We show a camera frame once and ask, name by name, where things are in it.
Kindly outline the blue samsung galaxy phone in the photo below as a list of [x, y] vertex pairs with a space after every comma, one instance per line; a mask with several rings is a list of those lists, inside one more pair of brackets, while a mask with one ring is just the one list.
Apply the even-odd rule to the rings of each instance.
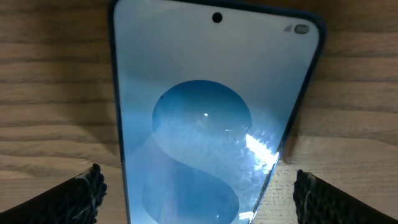
[[315, 14], [111, 1], [129, 223], [253, 223], [326, 41]]

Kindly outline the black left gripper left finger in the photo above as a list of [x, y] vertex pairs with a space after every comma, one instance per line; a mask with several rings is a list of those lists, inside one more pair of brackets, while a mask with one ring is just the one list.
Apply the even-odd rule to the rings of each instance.
[[1, 212], [1, 224], [95, 224], [107, 185], [98, 164]]

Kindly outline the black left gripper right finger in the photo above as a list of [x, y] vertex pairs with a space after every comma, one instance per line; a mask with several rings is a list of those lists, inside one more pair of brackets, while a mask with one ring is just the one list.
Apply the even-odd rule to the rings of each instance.
[[397, 224], [311, 172], [297, 171], [293, 200], [299, 224]]

